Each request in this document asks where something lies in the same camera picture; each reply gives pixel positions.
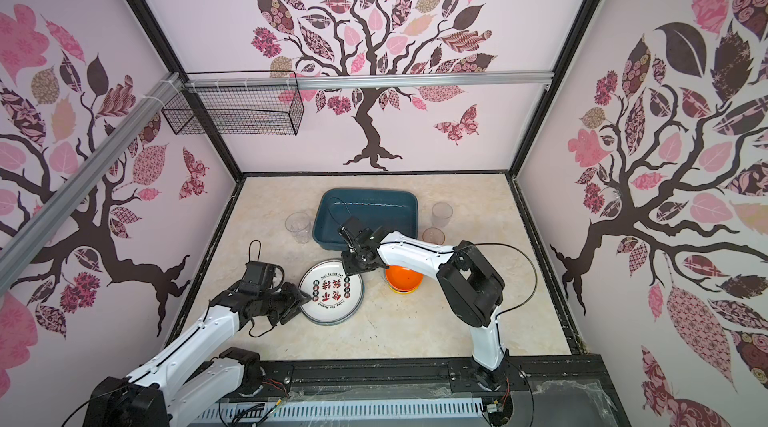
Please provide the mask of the white plate red characters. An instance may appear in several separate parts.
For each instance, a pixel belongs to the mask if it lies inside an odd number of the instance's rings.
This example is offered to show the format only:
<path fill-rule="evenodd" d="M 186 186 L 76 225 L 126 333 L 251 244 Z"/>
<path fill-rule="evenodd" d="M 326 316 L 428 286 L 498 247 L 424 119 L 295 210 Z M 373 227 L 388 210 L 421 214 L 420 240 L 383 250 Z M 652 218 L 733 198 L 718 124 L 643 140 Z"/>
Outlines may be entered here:
<path fill-rule="evenodd" d="M 340 259 L 311 267 L 301 278 L 299 289 L 310 298 L 301 306 L 303 315 L 322 326 L 337 325 L 353 316 L 365 293 L 362 276 L 347 274 Z"/>

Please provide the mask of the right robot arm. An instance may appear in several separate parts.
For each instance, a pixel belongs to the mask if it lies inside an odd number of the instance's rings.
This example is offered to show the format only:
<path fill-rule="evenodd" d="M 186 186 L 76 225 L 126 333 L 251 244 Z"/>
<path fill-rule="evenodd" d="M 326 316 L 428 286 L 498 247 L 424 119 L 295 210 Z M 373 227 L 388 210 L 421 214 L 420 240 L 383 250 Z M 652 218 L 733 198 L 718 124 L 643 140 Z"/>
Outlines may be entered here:
<path fill-rule="evenodd" d="M 451 311 L 469 327 L 475 381 L 488 391 L 505 384 L 497 321 L 505 282 L 475 244 L 431 244 L 383 227 L 373 230 L 355 217 L 341 225 L 339 234 L 347 244 L 341 254 L 347 274 L 397 266 L 435 279 Z"/>

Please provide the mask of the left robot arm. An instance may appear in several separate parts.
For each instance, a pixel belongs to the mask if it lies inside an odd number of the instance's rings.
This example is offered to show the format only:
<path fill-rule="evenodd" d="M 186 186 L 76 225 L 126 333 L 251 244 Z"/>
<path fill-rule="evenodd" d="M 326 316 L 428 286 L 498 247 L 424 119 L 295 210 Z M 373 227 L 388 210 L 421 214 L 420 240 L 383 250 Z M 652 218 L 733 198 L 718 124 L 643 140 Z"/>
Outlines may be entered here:
<path fill-rule="evenodd" d="M 283 272 L 275 264 L 247 262 L 243 277 L 214 296 L 192 327 L 126 376 L 94 388 L 83 424 L 187 426 L 228 394 L 258 394 L 265 380 L 259 354 L 236 347 L 215 352 L 257 317 L 274 328 L 301 313 L 311 296 L 276 281 Z"/>

